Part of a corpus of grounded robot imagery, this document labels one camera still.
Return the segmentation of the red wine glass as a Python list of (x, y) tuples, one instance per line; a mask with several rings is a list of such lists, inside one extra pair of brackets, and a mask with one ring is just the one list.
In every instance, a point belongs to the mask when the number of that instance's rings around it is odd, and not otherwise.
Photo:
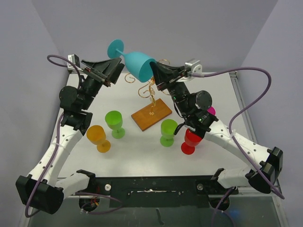
[(196, 146), (202, 141), (202, 138), (195, 135), (191, 130), (187, 129), (184, 136), (184, 142), (181, 145), (181, 151), (186, 155), (192, 155)]

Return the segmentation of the magenta wine glass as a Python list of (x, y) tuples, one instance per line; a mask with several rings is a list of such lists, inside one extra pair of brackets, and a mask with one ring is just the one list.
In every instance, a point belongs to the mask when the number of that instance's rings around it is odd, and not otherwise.
[(214, 107), (210, 107), (208, 110), (207, 110), (210, 114), (212, 114), (212, 115), (215, 115), (216, 114), (216, 110), (215, 110), (215, 108)]

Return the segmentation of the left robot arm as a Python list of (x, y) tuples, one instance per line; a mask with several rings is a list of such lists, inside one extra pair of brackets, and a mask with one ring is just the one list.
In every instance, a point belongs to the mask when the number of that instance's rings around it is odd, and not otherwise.
[(102, 86), (115, 84), (124, 68), (121, 58), (105, 61), (82, 61), (78, 63), (62, 58), (78, 74), (77, 87), (64, 86), (59, 92), (60, 108), (63, 113), (56, 125), (56, 136), (49, 148), (27, 176), (19, 176), (16, 188), (25, 207), (25, 216), (30, 218), (36, 212), (54, 214), (67, 197), (85, 193), (92, 194), (98, 188), (96, 175), (78, 170), (71, 176), (58, 180), (58, 175), (76, 144), (87, 132), (92, 113), (87, 110)]

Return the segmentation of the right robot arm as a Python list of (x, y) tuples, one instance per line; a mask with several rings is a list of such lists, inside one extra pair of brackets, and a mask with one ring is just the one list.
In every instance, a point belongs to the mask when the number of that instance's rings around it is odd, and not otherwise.
[(247, 167), (234, 170), (219, 170), (211, 181), (211, 189), (222, 193), (227, 188), (251, 186), (255, 190), (269, 194), (273, 192), (281, 199), (282, 193), (274, 186), (283, 167), (283, 151), (278, 147), (272, 149), (261, 146), (232, 129), (233, 121), (243, 112), (258, 102), (271, 86), (270, 74), (257, 67), (240, 67), (240, 70), (254, 70), (264, 73), (268, 78), (266, 89), (251, 104), (236, 113), (225, 125), (214, 114), (208, 112), (212, 106), (210, 94), (204, 90), (190, 93), (183, 79), (209, 78), (232, 70), (215, 73), (195, 72), (192, 66), (173, 67), (162, 63), (150, 63), (155, 83), (159, 91), (167, 90), (178, 115), (183, 118), (183, 126), (194, 135), (213, 142), (229, 151), (246, 163)]

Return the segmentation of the blue wine glass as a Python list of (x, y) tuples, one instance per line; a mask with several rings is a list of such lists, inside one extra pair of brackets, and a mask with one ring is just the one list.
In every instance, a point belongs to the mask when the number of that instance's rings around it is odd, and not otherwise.
[(142, 52), (124, 53), (124, 42), (120, 39), (115, 39), (110, 43), (107, 55), (111, 59), (123, 56), (129, 73), (142, 83), (147, 82), (153, 77), (150, 63), (156, 63), (156, 60)]

